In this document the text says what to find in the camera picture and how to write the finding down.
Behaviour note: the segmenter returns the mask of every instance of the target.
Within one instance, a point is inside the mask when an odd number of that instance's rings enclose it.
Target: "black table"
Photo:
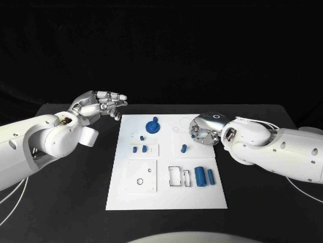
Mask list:
[[[70,105],[46,104],[56,114]],[[217,111],[295,128],[281,105],[129,105],[122,114],[188,114]],[[230,233],[263,242],[323,242],[323,204],[301,193],[286,177],[240,164],[216,146],[229,209],[106,211],[121,122],[106,116],[95,123],[100,136],[93,148],[79,145],[70,156],[30,178],[24,199],[0,227],[0,242],[126,243],[175,231]],[[323,185],[296,182],[321,193]],[[8,195],[15,186],[0,192]],[[0,221],[21,191],[0,206]]]

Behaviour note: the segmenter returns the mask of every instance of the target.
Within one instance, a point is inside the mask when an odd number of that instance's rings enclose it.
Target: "white board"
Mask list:
[[[161,131],[149,134],[146,124],[155,116]],[[198,114],[122,116],[108,210],[227,209],[214,148],[195,143],[188,133],[190,123],[197,116]],[[181,152],[184,144],[188,146],[185,153]],[[144,145],[148,146],[146,153],[142,152]],[[197,186],[195,167],[200,166],[206,168],[206,187]],[[181,168],[181,186],[170,185],[170,167]],[[157,182],[148,169],[155,173]],[[213,169],[216,185],[210,184],[208,169]],[[185,186],[184,170],[190,170],[191,187]]]

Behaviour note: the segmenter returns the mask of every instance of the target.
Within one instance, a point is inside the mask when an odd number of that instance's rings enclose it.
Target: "small blue piece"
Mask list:
[[[208,174],[210,174],[211,184],[216,185],[216,180],[214,180],[213,170],[208,170]]]
[[[207,186],[207,177],[206,177],[206,171],[204,167],[195,168],[195,174],[197,174],[197,186]]]
[[[184,144],[181,152],[185,153],[185,151],[187,151],[187,145]]]
[[[151,121],[148,124],[146,124],[146,130],[149,133],[158,133],[159,130],[161,130],[161,125],[158,123],[158,118],[155,117],[154,118],[154,121]]]

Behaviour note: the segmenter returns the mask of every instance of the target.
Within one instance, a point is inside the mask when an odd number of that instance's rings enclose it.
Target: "robotic arm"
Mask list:
[[[0,191],[66,157],[79,143],[95,146],[99,132],[89,128],[102,115],[121,120],[118,107],[128,97],[102,91],[85,93],[69,111],[0,127]]]
[[[206,145],[214,146],[221,141],[244,165],[259,165],[299,181],[323,184],[323,130],[281,129],[266,121],[242,117],[232,121],[211,112],[193,120],[190,134]]]

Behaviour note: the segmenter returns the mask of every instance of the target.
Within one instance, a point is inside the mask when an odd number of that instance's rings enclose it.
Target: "robotic hand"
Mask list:
[[[323,184],[323,130],[281,129],[266,121],[242,117],[232,121],[211,112],[193,120],[190,134],[206,145],[217,145],[221,140],[244,165],[259,165],[299,181]]]
[[[69,111],[43,115],[0,127],[0,191],[66,157],[79,143],[95,146],[99,132],[89,128],[102,115],[121,120],[122,94],[89,91]]]

